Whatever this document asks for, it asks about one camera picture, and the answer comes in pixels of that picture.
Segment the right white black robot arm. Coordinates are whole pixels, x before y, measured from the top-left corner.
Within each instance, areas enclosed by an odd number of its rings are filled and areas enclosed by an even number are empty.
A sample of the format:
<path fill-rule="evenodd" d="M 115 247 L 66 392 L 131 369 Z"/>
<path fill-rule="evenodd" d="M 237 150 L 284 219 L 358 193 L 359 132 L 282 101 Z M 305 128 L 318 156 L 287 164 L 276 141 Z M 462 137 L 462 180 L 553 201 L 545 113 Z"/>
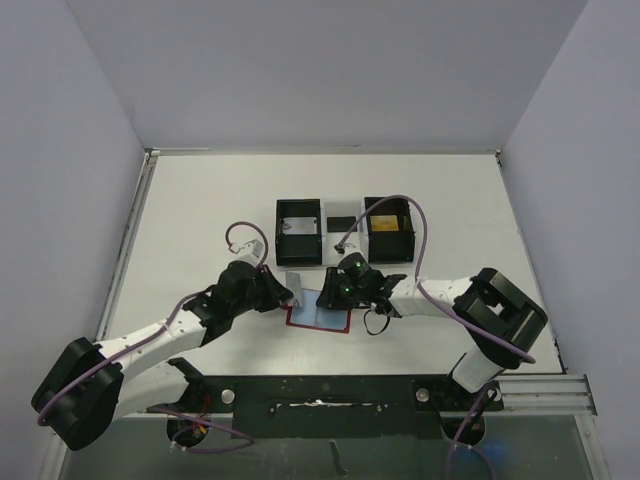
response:
<path fill-rule="evenodd" d="M 469 408 L 481 388 L 524 362 L 547 326 L 548 316 L 528 295 L 494 268 L 454 280 L 386 275 L 358 251 L 326 269 L 316 306 L 326 310 L 371 309 L 388 318 L 448 317 L 461 324 L 474 346 L 452 367 L 445 384 L 448 402 Z"/>

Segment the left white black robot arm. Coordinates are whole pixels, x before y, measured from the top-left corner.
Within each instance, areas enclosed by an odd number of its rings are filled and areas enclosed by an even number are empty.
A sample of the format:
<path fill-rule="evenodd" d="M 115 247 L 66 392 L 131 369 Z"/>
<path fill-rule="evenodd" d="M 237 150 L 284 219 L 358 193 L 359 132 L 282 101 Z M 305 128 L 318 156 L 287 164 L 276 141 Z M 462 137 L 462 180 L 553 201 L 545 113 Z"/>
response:
<path fill-rule="evenodd" d="M 200 348 L 250 311 L 271 312 L 294 294 L 267 266 L 235 260 L 217 282 L 179 300 L 168 317 L 118 338 L 71 341 L 31 399 L 37 424 L 72 450 L 82 449 L 116 419 L 125 385 L 163 361 Z"/>

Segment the red leather card holder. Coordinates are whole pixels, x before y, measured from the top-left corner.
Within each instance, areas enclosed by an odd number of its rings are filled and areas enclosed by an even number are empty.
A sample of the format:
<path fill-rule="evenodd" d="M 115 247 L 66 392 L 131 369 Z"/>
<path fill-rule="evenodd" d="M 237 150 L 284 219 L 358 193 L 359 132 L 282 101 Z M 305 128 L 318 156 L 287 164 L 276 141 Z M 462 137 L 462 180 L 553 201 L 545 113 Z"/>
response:
<path fill-rule="evenodd" d="M 316 306 L 320 292 L 301 290 L 301 306 L 287 308 L 285 324 L 316 331 L 347 334 L 350 331 L 350 310 L 327 310 Z"/>

